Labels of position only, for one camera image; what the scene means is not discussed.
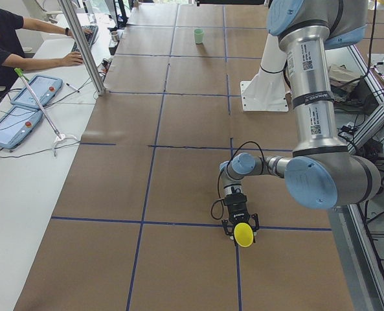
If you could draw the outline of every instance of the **green handle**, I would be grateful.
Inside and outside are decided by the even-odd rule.
[[[22,69],[15,68],[15,73],[17,73],[18,76],[23,76]]]
[[[15,68],[15,73],[17,73],[17,75],[18,75],[19,77],[23,77],[23,78],[25,78],[25,80],[26,80],[27,82],[29,82],[29,79],[23,74],[22,69],[20,69],[20,68]]]

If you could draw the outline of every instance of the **black t-shirt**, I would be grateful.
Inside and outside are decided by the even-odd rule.
[[[11,54],[25,57],[16,29],[23,27],[23,17],[0,9],[0,86],[6,90],[12,87],[17,79],[14,68],[2,66]]]

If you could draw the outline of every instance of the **white bracket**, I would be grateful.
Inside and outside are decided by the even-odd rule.
[[[251,81],[240,83],[244,111],[288,111],[282,77],[286,60],[278,38],[268,34],[259,72]]]

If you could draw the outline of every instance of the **blue joint cap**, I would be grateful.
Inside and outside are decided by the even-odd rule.
[[[367,26],[364,25],[340,36],[331,38],[324,42],[324,48],[326,50],[332,50],[356,44],[365,37],[366,27]]]
[[[327,170],[308,157],[295,157],[285,169],[291,196],[310,209],[330,209],[337,203],[337,187]]]
[[[273,36],[282,34],[294,21],[304,0],[275,0],[269,8],[267,30]]]
[[[234,157],[231,165],[235,172],[241,175],[246,175],[253,171],[255,167],[255,159],[250,154],[243,152]]]

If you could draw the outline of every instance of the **white table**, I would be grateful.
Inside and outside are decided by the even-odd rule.
[[[100,27],[98,40],[91,49],[96,64],[109,57],[109,39],[106,26]],[[71,38],[47,40],[35,58],[64,57],[73,43]],[[65,83],[80,87],[89,78],[84,65],[25,75],[32,78],[36,73],[63,79],[64,86],[53,101],[73,92]],[[17,87],[23,87],[21,80],[13,86]],[[80,92],[47,109],[59,131],[77,138],[83,134],[96,102],[92,83]],[[8,111],[10,107],[6,97],[0,110]],[[0,156],[20,156],[50,149],[55,137],[47,120],[43,119],[12,153],[3,150]],[[73,141],[64,141],[62,145],[70,143]],[[0,159],[0,311],[13,310],[19,298],[77,148],[61,148],[56,157],[47,151],[19,159]]]

